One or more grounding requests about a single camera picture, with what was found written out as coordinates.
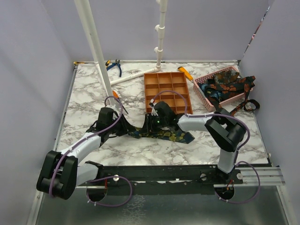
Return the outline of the yellow black tool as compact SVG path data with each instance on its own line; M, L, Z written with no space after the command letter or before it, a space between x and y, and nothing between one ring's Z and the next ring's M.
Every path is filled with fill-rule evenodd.
M79 64L89 64L89 62L78 62L78 61L74 61L73 64L74 64L74 65L79 65Z

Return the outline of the white pvc pipe frame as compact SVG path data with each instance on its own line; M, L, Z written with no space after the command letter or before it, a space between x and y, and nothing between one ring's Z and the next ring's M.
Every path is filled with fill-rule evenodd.
M145 73L154 73L161 70L162 55L163 55L163 40L165 38L165 17L167 12L168 1L158 0L157 3L159 5L160 17L159 17L159 24L155 26L155 31L158 34L158 46L154 50L154 52L157 55L157 62L155 67L110 82L106 70L106 66L105 66L105 60L104 60L102 48L98 37L97 28L90 7L90 2L88 0L75 1L75 6L92 53L93 61L99 73L98 76L99 80L102 82L102 85L104 87L107 96L113 95L112 85L140 77Z

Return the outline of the yellow utility knife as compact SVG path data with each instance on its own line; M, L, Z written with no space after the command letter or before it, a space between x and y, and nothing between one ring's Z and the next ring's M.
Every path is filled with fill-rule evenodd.
M191 74L184 68L184 67L178 67L178 71L179 72L183 72L185 77L189 80L189 81L193 81L193 77L191 76Z

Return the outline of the blue floral tie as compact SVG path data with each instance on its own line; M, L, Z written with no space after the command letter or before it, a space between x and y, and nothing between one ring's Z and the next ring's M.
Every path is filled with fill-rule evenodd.
M210 84L207 83L198 83L200 90L204 93L206 98L213 98L217 102L222 102L222 91L213 89Z

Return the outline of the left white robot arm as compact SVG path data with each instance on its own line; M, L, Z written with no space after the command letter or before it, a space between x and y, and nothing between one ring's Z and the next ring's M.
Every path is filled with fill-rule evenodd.
M110 135L123 136L135 131L123 114L117 114L112 108L101 108L98 119L86 130L83 137L62 151L47 153L36 189L52 197L68 199L75 188L90 181L98 185L104 174L100 164L86 163L79 166L92 151L101 147Z

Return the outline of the wooden compartment tray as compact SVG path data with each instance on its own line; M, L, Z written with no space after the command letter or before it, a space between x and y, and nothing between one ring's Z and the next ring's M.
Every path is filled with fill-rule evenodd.
M144 74L145 107L146 112L151 112L150 100L159 92L163 91L155 102L166 102L176 113L192 114L192 106L188 90L188 84L183 72L161 72Z

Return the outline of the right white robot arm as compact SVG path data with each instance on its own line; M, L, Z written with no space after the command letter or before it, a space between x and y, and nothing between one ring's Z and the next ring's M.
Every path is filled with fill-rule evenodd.
M151 113L147 114L146 126L150 131L168 128L173 132L209 132L220 147L218 170L215 172L216 180L226 183L232 178L238 151L250 138L249 128L244 122L231 116L223 108L218 109L215 113L195 115L176 114L164 101L156 103L152 99L149 105Z

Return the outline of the dark paisley tie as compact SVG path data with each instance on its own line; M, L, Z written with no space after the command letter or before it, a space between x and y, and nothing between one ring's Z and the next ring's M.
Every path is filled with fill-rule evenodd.
M230 84L240 80L239 72L227 70L214 75L212 84Z

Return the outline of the black metal base rail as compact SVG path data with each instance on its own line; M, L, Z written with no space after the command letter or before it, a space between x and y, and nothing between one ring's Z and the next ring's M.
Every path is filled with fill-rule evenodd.
M134 195L181 195L214 194L214 185L245 184L237 174L250 166L234 168L229 175L222 174L215 165L175 165L175 166L103 166L91 161L82 166L67 165L53 175L48 170L37 189L67 200L77 186L87 183L92 195L95 186L110 188L113 195L125 195L126 187Z

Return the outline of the pink perforated plastic basket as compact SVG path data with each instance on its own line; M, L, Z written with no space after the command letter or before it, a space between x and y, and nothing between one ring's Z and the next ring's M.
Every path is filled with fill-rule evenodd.
M243 99L230 112L233 116L240 109L251 112L260 108L256 100L248 98L255 86L254 80L254 76L242 78L239 71L230 66L195 79L194 91L209 112Z

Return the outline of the black orange floral tie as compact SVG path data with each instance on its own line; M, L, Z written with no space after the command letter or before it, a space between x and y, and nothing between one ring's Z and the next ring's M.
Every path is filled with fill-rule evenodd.
M244 101L230 112L230 115L233 116L242 108L247 112L252 112L260 108L260 104L256 100L248 98L251 89L255 86L254 80L255 76L247 76L230 84L212 84L212 82L208 84L210 84L213 89L222 91L223 101L236 97L239 94L243 94ZM220 104L221 102L217 102L215 99L210 97L208 100L212 103L216 110L222 108Z

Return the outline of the orange handled screwdriver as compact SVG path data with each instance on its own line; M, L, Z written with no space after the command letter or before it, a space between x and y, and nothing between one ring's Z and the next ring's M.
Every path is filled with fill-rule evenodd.
M128 111L127 111L126 108L124 107L124 105L123 105L121 99L119 98L117 92L115 92L115 91L113 90L112 93L113 93L113 96L114 96L115 98L117 98L117 99L121 102L121 106L119 105L119 103L116 102L116 103L114 104L114 108L117 109L117 110L120 110L120 109L122 108L122 109L123 109L123 113L124 113L125 115L128 115Z

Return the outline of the navy yellow floral tie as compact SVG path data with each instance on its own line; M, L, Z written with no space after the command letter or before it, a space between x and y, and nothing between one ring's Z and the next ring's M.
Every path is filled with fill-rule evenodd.
M130 137L140 139L140 138L151 138L151 139L159 139L166 140L178 143L191 143L195 138L189 133L181 130L172 131L171 129L146 129L136 127L134 131L129 132L128 135Z

